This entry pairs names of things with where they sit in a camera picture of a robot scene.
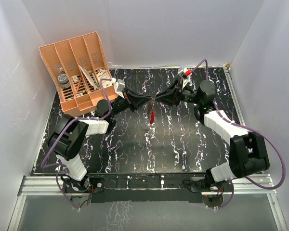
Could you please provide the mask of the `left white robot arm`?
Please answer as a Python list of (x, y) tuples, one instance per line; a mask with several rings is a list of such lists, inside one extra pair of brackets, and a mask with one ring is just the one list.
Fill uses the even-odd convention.
[(48, 139), (48, 147), (63, 165), (61, 179), (65, 184), (77, 192), (87, 191), (90, 177), (79, 155), (85, 138), (110, 133), (116, 125), (115, 115), (127, 109), (134, 112), (145, 104), (150, 104), (152, 100), (148, 95), (125, 88), (123, 95), (118, 96), (113, 102), (99, 100), (93, 119), (63, 116)]

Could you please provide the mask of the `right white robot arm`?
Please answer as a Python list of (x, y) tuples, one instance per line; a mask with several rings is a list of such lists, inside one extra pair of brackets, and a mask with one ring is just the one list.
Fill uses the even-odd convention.
[(210, 128), (229, 145), (226, 163), (206, 170), (205, 177), (197, 184), (211, 191), (218, 190), (224, 181), (244, 178), (270, 167), (264, 138), (230, 122), (225, 112), (216, 110), (215, 85), (203, 80), (197, 90), (184, 88), (175, 81), (169, 88), (156, 95), (156, 101), (169, 106), (180, 102), (193, 103), (194, 115), (202, 125)]

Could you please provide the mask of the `steel key holder red handle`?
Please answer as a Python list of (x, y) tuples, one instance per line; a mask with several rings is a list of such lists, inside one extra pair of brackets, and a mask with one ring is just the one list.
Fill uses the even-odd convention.
[(150, 124), (153, 124), (154, 121), (155, 121), (155, 104), (154, 101), (151, 101), (149, 107), (149, 122)]

